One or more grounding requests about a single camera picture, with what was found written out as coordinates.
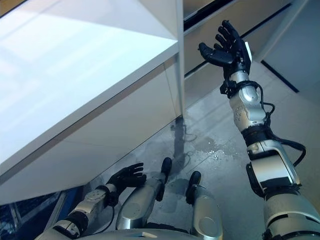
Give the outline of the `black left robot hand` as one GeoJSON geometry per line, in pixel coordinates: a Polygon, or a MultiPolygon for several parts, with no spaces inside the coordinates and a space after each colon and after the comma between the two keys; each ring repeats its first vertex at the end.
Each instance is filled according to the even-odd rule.
{"type": "Polygon", "coordinates": [[[126,188],[136,188],[145,184],[147,176],[143,170],[143,162],[124,167],[112,175],[107,184],[114,185],[117,194],[120,195],[126,188]]]}

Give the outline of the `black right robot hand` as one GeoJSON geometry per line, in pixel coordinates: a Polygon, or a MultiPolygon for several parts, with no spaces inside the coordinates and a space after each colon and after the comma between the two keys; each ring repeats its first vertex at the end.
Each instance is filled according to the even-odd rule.
{"type": "Polygon", "coordinates": [[[213,48],[201,42],[198,50],[208,63],[221,67],[223,77],[229,80],[237,72],[250,73],[251,58],[244,40],[228,20],[223,20],[215,35],[213,48]]]}

